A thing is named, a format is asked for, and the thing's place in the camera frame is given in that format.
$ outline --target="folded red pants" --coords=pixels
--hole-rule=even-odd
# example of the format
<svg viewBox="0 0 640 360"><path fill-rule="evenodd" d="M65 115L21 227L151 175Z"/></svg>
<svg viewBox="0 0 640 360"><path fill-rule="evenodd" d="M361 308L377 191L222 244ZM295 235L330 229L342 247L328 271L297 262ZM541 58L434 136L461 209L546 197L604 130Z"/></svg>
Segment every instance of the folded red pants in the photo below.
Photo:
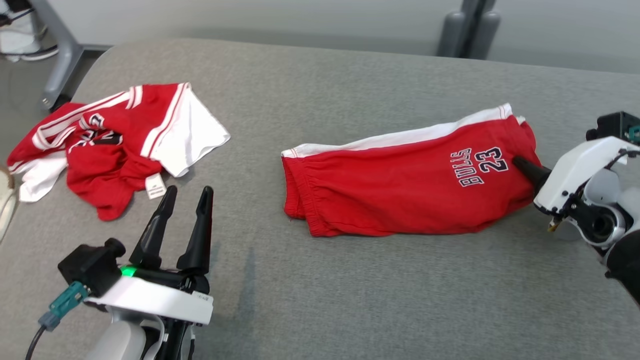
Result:
<svg viewBox="0 0 640 360"><path fill-rule="evenodd" d="M305 143L282 152L284 211L312 236L473 233L533 200L511 160L540 165L535 150L509 104L342 146Z"/></svg>

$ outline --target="printed number on garment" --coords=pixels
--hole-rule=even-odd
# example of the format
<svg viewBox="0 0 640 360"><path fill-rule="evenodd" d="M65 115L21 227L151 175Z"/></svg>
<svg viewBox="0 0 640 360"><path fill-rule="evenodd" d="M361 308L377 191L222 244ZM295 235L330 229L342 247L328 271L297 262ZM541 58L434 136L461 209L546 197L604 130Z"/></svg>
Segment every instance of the printed number on garment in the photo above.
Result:
<svg viewBox="0 0 640 360"><path fill-rule="evenodd" d="M482 172L489 171L507 171L509 167L507 166L507 162L502 159L502 151L499 147L492 147L487 151L481 151L474 154L476 161L480 161L478 163L478 168Z"/></svg>

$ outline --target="beige shoe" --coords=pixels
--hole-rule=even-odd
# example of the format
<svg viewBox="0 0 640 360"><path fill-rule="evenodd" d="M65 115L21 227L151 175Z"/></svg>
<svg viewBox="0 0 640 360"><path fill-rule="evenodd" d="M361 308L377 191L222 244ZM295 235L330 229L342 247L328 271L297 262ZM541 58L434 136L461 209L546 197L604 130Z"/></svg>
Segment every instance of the beige shoe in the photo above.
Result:
<svg viewBox="0 0 640 360"><path fill-rule="evenodd" d="M9 227L16 197L13 176L6 167L0 166L0 241Z"/></svg>

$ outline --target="gray fabric surface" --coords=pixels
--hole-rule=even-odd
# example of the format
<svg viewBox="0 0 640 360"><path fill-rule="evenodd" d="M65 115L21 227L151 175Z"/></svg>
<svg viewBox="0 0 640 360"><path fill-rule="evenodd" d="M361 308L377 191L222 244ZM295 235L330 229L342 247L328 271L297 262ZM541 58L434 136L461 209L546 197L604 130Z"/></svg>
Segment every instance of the gray fabric surface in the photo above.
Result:
<svg viewBox="0 0 640 360"><path fill-rule="evenodd" d="M640 77L475 60L163 40L101 57L75 100L190 81L232 138L182 179L162 251L182 253L205 185L214 200L214 316L197 359L634 359L640 311L580 241L532 206L479 233L311 238L283 211L280 151L449 122L510 102L552 166L599 115L640 113ZM636 170L628 170L637 178ZM61 179L21 204L0 245L0 348L24 356L64 288L57 263L110 236L129 251L159 199L101 222ZM87 307L45 333L35 359L82 359L109 318Z"/></svg>

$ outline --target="garment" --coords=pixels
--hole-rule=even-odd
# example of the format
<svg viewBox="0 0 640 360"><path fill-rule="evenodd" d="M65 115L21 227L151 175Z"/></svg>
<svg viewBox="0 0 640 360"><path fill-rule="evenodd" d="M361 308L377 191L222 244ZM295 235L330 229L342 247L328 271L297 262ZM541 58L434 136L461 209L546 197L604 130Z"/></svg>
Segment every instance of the garment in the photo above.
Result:
<svg viewBox="0 0 640 360"><path fill-rule="evenodd" d="M312 236L480 231L532 201L511 160L540 165L535 148L509 104L342 146L302 144L282 152L284 211Z"/></svg>
<svg viewBox="0 0 640 360"><path fill-rule="evenodd" d="M145 179L164 168L175 177L230 138L189 83L134 86L89 105L69 103L45 118L8 159L25 173L20 200L48 193L68 166L68 187L119 217Z"/></svg>

